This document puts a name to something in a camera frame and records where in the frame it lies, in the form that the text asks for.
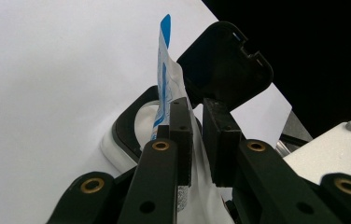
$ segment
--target black background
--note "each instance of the black background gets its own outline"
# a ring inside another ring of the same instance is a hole
[[[351,120],[351,2],[204,0],[274,69],[274,84],[316,138]]]

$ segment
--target brass grommet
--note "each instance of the brass grommet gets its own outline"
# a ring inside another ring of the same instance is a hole
[[[155,142],[152,144],[153,149],[158,151],[164,151],[170,147],[170,145],[166,142]]]
[[[339,190],[351,195],[351,180],[346,178],[335,178],[334,182],[335,182],[335,186]]]
[[[84,193],[95,193],[102,189],[104,186],[104,180],[102,178],[90,178],[85,180],[80,186],[80,190]]]
[[[247,146],[249,149],[258,152],[264,151],[266,149],[266,146],[258,142],[249,142]]]

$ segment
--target white plastic part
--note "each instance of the white plastic part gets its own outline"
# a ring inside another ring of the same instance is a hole
[[[346,122],[304,145],[284,160],[300,176],[316,184],[323,175],[345,173],[351,175],[351,131]]]

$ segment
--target circular cutout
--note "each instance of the circular cutout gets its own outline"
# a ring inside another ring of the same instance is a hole
[[[346,178],[335,178],[335,186],[344,193],[351,195],[351,180]]]
[[[155,210],[155,203],[153,202],[144,202],[140,205],[140,211],[142,213],[148,214]]]
[[[153,149],[159,150],[159,151],[164,151],[170,147],[170,145],[166,142],[155,142],[152,145]]]
[[[84,193],[94,193],[102,189],[103,186],[104,180],[102,178],[90,178],[82,183],[80,190]]]
[[[249,149],[258,152],[264,151],[266,149],[266,146],[258,142],[249,142],[247,146]]]
[[[310,206],[310,205],[307,204],[307,203],[297,203],[297,208],[298,208],[301,212],[303,212],[303,213],[305,213],[305,214],[308,214],[308,215],[312,215],[312,214],[315,212],[315,210],[313,209],[313,207]]]

